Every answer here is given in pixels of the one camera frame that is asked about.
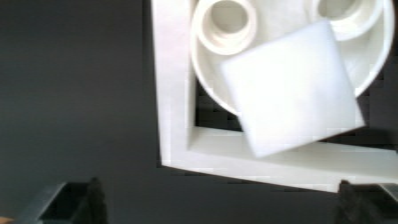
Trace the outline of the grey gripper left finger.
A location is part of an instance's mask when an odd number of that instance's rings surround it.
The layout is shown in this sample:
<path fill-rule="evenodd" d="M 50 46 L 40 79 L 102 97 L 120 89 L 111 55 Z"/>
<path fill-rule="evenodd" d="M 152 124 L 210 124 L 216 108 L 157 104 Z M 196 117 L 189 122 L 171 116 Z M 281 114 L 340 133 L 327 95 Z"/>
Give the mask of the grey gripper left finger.
<path fill-rule="evenodd" d="M 100 179 L 50 185 L 17 216 L 15 224 L 109 224 Z"/>

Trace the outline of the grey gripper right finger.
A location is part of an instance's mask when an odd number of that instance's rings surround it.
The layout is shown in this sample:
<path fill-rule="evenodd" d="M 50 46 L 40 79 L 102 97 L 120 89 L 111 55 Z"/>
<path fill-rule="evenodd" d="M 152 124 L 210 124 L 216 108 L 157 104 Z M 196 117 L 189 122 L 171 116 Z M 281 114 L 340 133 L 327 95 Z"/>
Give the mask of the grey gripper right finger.
<path fill-rule="evenodd" d="M 335 224 L 398 224 L 398 184 L 342 181 Z"/>

